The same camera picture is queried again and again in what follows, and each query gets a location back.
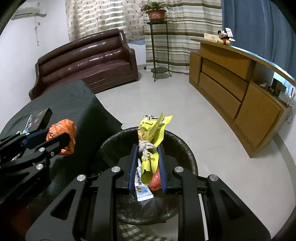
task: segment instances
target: yellow snack package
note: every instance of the yellow snack package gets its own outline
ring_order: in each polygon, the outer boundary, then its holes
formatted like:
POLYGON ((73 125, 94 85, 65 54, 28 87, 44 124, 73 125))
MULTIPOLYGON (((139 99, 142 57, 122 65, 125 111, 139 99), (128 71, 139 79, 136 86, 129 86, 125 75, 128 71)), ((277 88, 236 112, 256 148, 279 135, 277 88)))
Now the yellow snack package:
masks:
MULTIPOLYGON (((159 118, 151 115, 143 117, 138 127, 139 143, 147 141, 153 144, 155 148, 158 147, 163 140, 165 126, 171 121, 173 116, 165 117, 163 120, 162 117, 162 113, 159 118)), ((149 154, 145 159, 143 157, 146 155, 143 155, 141 158, 141 181, 145 185, 152 181, 153 174, 157 171, 159 155, 154 147, 149 147, 149 154)))

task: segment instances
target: terracotta pot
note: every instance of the terracotta pot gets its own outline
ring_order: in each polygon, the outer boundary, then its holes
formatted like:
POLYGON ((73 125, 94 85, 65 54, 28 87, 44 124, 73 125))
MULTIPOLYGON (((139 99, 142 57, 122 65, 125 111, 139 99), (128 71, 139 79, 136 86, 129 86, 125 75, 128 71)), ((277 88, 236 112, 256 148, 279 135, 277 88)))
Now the terracotta pot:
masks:
POLYGON ((147 11, 148 17, 151 22, 163 22, 165 20, 165 12, 164 9, 157 9, 157 10, 149 10, 147 11))

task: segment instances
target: black metal plant stand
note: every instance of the black metal plant stand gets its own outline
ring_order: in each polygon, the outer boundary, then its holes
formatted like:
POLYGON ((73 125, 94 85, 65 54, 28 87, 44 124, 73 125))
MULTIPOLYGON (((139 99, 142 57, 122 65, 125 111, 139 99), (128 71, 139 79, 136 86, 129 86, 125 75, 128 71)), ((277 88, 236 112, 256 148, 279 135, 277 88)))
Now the black metal plant stand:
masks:
POLYGON ((151 42, 152 42, 152 54, 153 54, 153 66, 154 68, 151 69, 151 72, 154 74, 154 82, 157 80, 156 79, 156 74, 160 73, 165 73, 168 72, 169 75, 172 77, 170 74, 170 60, 169 60, 169 51, 168 51, 168 67, 156 67, 155 66, 155 52, 154 52, 154 40, 153 40, 153 27, 152 25, 154 24, 165 24, 166 25, 166 34, 167 34, 167 46, 168 46, 168 21, 163 21, 163 22, 147 22, 147 24, 150 25, 150 30, 151 30, 151 42))

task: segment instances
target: mickey mouse plush toy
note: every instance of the mickey mouse plush toy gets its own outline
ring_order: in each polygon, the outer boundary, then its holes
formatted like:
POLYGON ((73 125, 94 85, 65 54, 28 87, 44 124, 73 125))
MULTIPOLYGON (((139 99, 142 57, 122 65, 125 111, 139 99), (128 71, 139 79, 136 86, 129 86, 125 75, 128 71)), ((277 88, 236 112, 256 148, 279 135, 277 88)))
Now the mickey mouse plush toy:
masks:
POLYGON ((224 30, 218 31, 220 39, 217 40, 217 43, 224 44, 224 45, 231 45, 231 42, 235 41, 234 39, 231 38, 231 37, 233 37, 231 29, 225 28, 225 30, 226 31, 224 31, 224 30))

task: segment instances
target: white rope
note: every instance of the white rope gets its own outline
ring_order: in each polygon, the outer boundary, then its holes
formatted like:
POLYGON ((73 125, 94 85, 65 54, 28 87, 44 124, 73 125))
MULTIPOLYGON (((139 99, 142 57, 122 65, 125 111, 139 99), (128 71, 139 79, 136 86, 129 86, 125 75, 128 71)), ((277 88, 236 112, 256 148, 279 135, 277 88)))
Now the white rope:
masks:
POLYGON ((142 153, 143 160, 146 160, 148 156, 152 155, 148 149, 156 150, 156 147, 148 141, 139 141, 139 153, 142 153))

